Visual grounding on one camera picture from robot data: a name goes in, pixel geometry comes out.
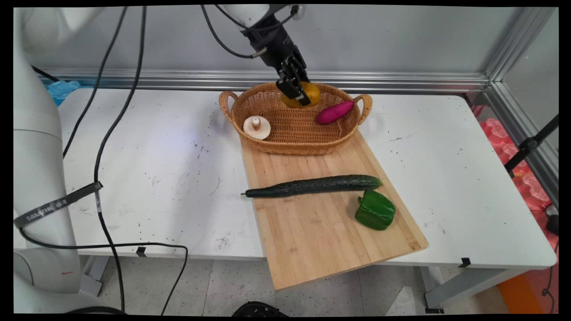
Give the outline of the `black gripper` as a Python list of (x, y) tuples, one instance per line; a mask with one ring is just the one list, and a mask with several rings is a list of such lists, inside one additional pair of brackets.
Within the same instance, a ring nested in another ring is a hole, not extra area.
[(306, 63), (294, 42), (283, 26), (271, 30), (243, 30), (249, 44), (255, 52), (266, 48), (261, 60), (269, 67), (278, 70), (277, 88), (288, 99), (296, 100), (302, 106), (308, 106), (311, 99), (302, 87), (302, 82), (310, 82), (306, 72)]

